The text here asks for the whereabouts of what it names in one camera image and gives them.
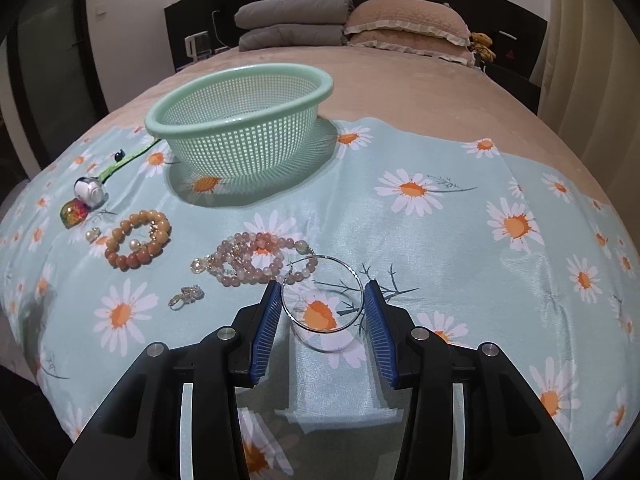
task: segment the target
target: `metal screw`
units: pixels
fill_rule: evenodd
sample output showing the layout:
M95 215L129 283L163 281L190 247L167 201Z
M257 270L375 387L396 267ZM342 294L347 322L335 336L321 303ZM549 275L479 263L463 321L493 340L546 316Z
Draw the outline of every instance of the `metal screw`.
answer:
M146 348L146 354L149 357L158 357L162 352L164 352L164 346L160 343L153 343Z
M218 330L218 339L222 339L222 341L226 341L228 339L233 339L236 336L236 330L230 326L223 326L220 330Z
M482 353L488 357L496 357L500 350L493 343L485 343L482 345Z
M411 330L411 337L417 339L418 341L424 341L425 339L429 338L429 331L426 328L417 326L413 330Z

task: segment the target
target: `gray pillow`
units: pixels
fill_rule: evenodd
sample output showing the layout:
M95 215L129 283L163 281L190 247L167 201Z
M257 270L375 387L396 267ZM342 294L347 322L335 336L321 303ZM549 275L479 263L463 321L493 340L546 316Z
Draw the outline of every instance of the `gray pillow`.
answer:
M261 0L240 7L236 25L246 29L277 23L344 25L352 10L351 0Z
M340 46L346 43L341 25L300 25L281 23L256 28L240 37L238 50L257 50L272 46Z

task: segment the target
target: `curtain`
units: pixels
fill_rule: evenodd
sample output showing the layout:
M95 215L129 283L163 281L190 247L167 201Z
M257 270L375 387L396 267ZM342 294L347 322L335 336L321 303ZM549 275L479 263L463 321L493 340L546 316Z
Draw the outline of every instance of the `curtain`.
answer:
M640 44L612 0L551 0L531 80L538 116L580 158L640 247Z

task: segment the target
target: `bed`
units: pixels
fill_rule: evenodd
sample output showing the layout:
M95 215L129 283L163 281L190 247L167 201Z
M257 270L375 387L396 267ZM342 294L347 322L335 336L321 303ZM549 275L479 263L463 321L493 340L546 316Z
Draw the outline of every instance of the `bed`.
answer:
M153 102L203 74L264 62L311 64L334 78L314 130L330 139L327 152L300 158L276 187L241 189L200 180L161 142L110 178L112 214L64 228L58 212L75 180L152 140L143 119ZM104 235L140 209L167 215L171 241L148 266L112 269ZM102 232L91 245L88 226ZM304 237L377 278L416 324L454 344L498 343L585 478L638 414L638 253L556 135L474 68L370 48L289 47L225 52L144 92L39 174L0 224L2 306L73 440L146 344L195 343L260 298L263 286L225 288L190 271L243 230ZM194 284L204 300L168 307ZM305 286L339 317L333 298ZM392 478L406 392L380 383L357 328L323 340L284 320L267 377L238 391L252 478Z

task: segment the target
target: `orange beaded bracelet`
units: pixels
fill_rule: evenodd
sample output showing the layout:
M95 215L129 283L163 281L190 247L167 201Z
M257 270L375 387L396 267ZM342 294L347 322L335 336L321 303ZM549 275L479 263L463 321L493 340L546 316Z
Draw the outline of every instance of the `orange beaded bracelet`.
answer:
M133 228L150 224L149 242L140 242L135 238L129 242L131 252L129 256L118 254L120 244L124 241ZM111 237L106 242L106 250L104 257L107 258L112 267L120 270L137 269L140 264L148 264L151 259L162 251L169 241L169 232L171 232L171 224L166 219L164 213L155 209L151 211L142 210L139 213L133 213L128 220L120 222L120 227L111 231Z

